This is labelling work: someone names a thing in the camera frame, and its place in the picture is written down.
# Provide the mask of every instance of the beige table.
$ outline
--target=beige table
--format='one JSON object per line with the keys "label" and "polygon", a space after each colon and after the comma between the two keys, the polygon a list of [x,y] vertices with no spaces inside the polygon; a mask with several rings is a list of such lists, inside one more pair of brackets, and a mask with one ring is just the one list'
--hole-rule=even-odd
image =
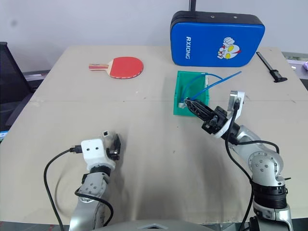
{"label": "beige table", "polygon": [[[172,114],[177,70],[222,77],[242,70],[210,90],[210,106],[227,108],[230,90],[246,92],[237,123],[279,145],[282,173],[292,177],[287,181],[292,215],[308,217],[308,91],[278,49],[260,51],[288,81],[273,83],[256,56],[239,68],[182,67],[172,63],[169,47],[70,47],[0,146],[0,220],[57,223],[43,184],[45,165],[106,129],[118,132],[122,140],[123,155],[110,183],[113,223],[143,218],[242,220],[250,186],[228,158],[223,140],[205,133],[201,120]],[[124,55],[144,62],[137,78],[117,80],[88,70],[88,63]],[[74,190],[86,172],[81,154],[67,154],[50,167],[48,182],[65,224],[77,204]]]}

